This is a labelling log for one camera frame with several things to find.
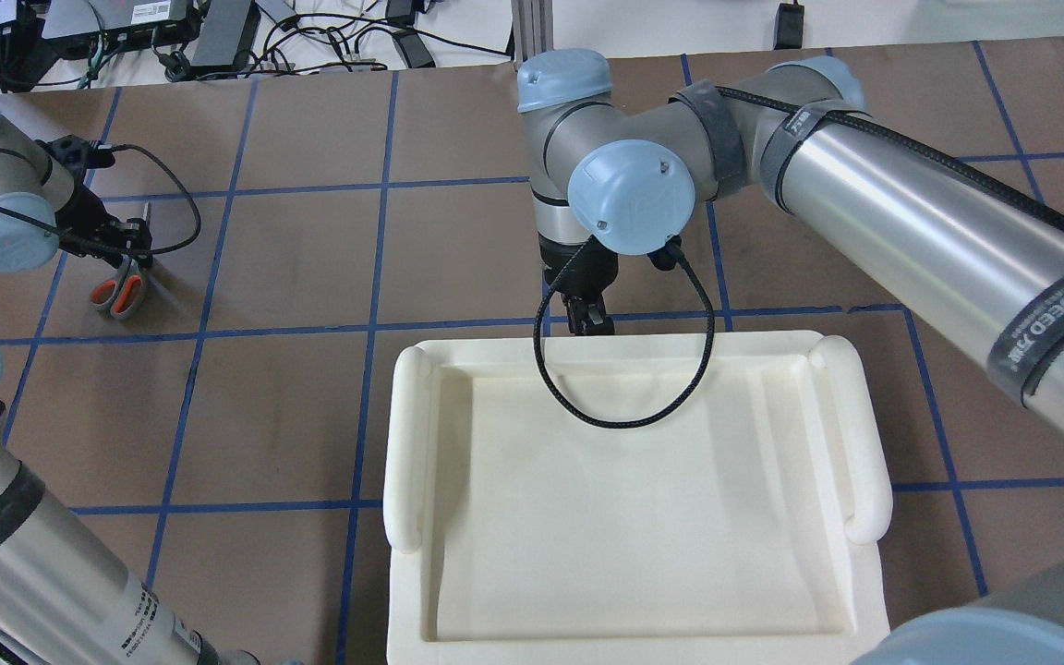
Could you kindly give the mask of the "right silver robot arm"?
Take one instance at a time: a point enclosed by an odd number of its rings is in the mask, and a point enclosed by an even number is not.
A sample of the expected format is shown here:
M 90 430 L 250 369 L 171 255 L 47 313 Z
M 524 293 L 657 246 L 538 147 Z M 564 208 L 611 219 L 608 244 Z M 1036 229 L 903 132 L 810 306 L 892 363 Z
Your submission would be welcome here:
M 611 104 L 606 59 L 586 49 L 526 60 L 516 89 L 545 278 L 571 332 L 612 333 L 618 254 L 684 265 L 694 206 L 752 182 L 1064 433 L 1064 215 L 871 121 L 839 59 L 698 81 L 637 116 Z

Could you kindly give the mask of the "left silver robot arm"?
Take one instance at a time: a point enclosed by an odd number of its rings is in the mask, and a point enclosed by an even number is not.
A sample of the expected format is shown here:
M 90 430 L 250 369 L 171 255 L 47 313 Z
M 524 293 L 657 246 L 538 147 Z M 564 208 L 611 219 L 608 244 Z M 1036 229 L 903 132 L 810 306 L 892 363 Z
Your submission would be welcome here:
M 92 305 L 123 319 L 142 303 L 161 250 L 148 214 L 121 220 L 86 186 L 117 146 L 31 139 L 0 113 L 0 273 L 41 268 L 64 251 L 115 276 Z M 0 349 L 0 379 L 3 355 Z M 3 442 L 0 399 L 0 664 L 253 664 L 178 618 Z

